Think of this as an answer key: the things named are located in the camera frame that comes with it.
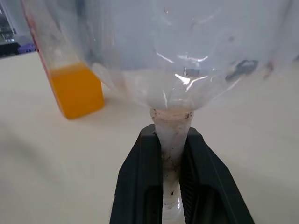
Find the clear bottle with orange drink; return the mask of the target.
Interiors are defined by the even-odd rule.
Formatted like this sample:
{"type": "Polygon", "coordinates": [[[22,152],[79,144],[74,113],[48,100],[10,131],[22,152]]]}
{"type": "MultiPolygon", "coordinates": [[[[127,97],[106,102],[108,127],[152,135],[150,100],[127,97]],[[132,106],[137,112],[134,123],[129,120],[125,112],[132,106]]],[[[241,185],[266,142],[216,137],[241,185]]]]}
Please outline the clear bottle with orange drink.
{"type": "Polygon", "coordinates": [[[63,38],[45,0],[21,0],[30,34],[61,113],[77,119],[105,105],[100,80],[63,38]]]}

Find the black box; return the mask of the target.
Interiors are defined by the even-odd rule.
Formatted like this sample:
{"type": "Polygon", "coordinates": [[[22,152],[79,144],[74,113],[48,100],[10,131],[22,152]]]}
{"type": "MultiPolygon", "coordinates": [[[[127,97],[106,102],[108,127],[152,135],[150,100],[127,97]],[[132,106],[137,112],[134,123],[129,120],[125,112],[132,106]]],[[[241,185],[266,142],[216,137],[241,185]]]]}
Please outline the black box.
{"type": "Polygon", "coordinates": [[[18,48],[20,45],[18,43],[5,43],[0,44],[0,58],[12,55],[18,55],[18,48]]]}

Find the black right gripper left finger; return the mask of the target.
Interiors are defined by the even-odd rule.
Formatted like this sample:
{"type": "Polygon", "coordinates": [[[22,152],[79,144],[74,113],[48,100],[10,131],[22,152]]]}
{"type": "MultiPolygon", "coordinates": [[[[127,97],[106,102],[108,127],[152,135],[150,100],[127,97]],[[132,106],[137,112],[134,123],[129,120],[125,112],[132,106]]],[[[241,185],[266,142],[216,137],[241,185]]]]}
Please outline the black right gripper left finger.
{"type": "Polygon", "coordinates": [[[162,210],[161,147],[150,124],[119,170],[109,224],[162,224],[162,210]]]}

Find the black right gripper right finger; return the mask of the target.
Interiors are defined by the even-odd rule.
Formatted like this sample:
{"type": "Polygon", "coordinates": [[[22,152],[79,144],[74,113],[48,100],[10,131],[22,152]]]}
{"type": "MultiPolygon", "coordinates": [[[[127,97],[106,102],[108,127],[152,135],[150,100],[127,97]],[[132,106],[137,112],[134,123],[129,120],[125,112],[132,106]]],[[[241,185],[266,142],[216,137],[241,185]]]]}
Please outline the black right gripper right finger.
{"type": "Polygon", "coordinates": [[[193,127],[179,184],[185,224],[255,224],[229,169],[193,127]]]}

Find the clear plastic wine glass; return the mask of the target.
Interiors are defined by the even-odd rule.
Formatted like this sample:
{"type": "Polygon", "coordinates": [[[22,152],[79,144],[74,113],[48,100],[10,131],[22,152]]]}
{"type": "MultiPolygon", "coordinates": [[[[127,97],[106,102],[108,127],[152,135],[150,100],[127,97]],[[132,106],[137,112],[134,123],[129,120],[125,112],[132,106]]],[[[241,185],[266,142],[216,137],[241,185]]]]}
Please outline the clear plastic wine glass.
{"type": "Polygon", "coordinates": [[[299,0],[83,0],[81,8],[91,69],[150,108],[162,224],[184,224],[178,181],[194,112],[294,60],[299,0]]]}

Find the purple object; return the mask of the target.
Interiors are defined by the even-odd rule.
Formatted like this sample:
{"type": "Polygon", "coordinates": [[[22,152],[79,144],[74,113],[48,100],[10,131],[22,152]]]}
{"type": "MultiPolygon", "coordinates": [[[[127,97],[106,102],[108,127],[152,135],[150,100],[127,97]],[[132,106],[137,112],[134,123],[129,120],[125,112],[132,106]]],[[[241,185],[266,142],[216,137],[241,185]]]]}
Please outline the purple object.
{"type": "Polygon", "coordinates": [[[29,52],[35,52],[36,51],[36,47],[34,44],[25,44],[22,45],[18,48],[18,53],[19,54],[25,54],[25,53],[29,53],[29,52]]]}

